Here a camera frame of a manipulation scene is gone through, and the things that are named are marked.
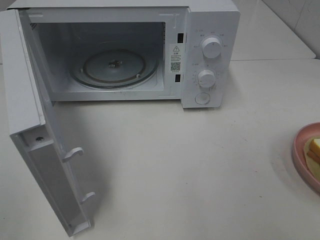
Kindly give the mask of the round door release button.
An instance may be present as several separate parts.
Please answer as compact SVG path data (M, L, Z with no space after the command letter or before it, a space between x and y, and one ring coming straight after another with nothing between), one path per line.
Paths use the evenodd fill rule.
M205 92L198 93L195 97L195 102L199 105L206 105L210 102L210 95Z

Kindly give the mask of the white timer knob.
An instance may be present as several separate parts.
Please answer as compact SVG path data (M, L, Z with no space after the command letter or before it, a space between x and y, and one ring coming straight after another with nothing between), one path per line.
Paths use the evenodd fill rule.
M202 88L211 88L216 83L216 75L213 71L205 69L197 75L198 84Z

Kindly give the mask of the white microwave door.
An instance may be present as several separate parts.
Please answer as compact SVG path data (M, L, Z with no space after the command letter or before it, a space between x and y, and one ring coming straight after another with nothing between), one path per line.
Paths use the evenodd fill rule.
M49 68L38 25L25 10L0 14L2 66L9 136L68 236L91 221L71 161L83 149L68 149L46 86Z

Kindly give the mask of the pink round plate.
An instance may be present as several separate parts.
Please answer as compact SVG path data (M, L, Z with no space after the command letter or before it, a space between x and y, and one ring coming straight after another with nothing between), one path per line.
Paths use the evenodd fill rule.
M292 161L294 167L303 181L318 195L320 194L320 181L308 169L304 153L305 145L312 137L320 136L320 123L310 123L302 127L292 142Z

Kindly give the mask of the white bread sandwich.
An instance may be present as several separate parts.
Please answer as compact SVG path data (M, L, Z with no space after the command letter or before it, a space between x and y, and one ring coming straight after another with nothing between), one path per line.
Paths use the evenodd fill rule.
M320 180L320 138L312 137L303 147L305 162L313 177Z

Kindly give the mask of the glass microwave turntable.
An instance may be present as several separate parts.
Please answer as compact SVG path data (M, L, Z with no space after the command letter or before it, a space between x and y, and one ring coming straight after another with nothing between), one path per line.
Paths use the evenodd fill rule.
M70 75L79 83L97 89L119 89L139 84L157 70L159 60L153 55L131 49L108 49L78 58Z

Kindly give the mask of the white microwave oven body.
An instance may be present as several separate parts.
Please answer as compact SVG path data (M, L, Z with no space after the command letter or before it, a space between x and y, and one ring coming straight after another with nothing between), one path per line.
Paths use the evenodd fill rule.
M6 10L25 10L38 25L47 61L46 87L52 102L180 100L184 108L218 107L224 94L240 12L230 0L17 0ZM221 41L216 58L201 44ZM158 59L156 72L123 88L81 84L70 74L73 62L111 49L133 50ZM198 73L211 70L216 83L200 87ZM195 97L208 93L208 104Z

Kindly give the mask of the white upper power knob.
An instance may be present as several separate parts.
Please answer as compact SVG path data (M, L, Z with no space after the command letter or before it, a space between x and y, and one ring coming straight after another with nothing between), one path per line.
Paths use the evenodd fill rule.
M206 58L215 59L222 52L222 43L216 36L210 36L203 40L201 49Z

